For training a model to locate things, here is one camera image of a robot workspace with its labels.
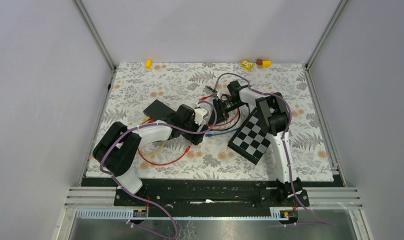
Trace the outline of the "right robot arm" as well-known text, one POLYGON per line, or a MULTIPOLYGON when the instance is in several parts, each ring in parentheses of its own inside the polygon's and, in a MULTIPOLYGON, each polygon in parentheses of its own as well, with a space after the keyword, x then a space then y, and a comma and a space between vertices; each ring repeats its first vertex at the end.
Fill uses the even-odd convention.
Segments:
POLYGON ((268 148, 272 148, 273 162, 278 166, 276 198, 283 206, 291 205, 303 188, 292 166, 289 105, 280 93, 264 93, 249 84, 240 85, 233 81, 227 89, 229 95, 214 95, 212 103, 217 115, 211 116, 209 123, 223 123, 229 118, 229 112, 242 106, 253 106, 254 109, 229 140, 228 147, 253 164, 259 162, 268 148))

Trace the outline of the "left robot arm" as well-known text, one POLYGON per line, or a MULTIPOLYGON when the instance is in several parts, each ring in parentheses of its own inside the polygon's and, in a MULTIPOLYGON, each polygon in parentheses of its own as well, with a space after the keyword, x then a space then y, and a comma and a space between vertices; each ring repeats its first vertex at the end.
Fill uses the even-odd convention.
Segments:
POLYGON ((132 169, 138 149, 180 136, 196 146, 208 131, 205 121, 208 111, 201 107, 182 104, 173 110, 155 100, 143 112, 153 120, 152 123, 128 128, 120 121, 114 122, 92 152, 102 172, 113 176, 118 185, 127 190, 125 197, 134 206, 145 200, 145 192, 141 189, 143 183, 132 169))

